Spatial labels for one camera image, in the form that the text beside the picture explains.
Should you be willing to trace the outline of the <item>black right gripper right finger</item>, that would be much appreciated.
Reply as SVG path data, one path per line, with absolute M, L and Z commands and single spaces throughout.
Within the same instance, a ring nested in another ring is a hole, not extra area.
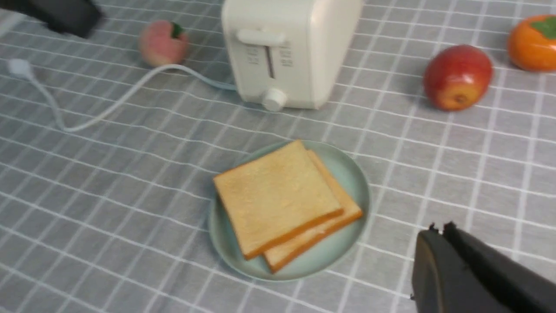
M 442 236 L 481 285 L 513 313 L 556 311 L 556 286 L 552 281 L 457 228 L 453 222 L 443 226 Z

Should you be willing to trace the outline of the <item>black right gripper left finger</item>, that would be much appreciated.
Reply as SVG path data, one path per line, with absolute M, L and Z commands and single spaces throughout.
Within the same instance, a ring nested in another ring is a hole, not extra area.
M 419 313 L 500 311 L 500 303 L 434 224 L 418 233 L 411 283 Z

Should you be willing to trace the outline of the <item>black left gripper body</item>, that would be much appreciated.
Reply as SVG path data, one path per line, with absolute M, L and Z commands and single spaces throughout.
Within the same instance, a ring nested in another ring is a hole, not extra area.
M 4 10 L 42 21 L 49 30 L 89 38 L 104 14 L 92 0 L 2 0 Z

